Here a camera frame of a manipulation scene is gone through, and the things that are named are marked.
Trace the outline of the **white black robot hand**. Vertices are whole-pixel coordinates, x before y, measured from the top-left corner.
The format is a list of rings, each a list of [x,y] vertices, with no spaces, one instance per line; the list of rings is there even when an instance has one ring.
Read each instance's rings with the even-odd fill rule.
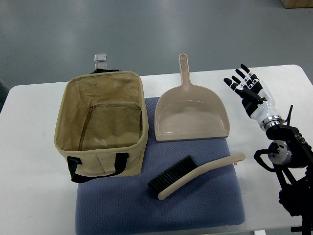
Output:
[[[284,120],[276,111],[274,98],[265,83],[244,64],[235,72],[238,77],[224,78],[224,83],[242,99],[247,115],[257,121],[263,131],[283,124]]]

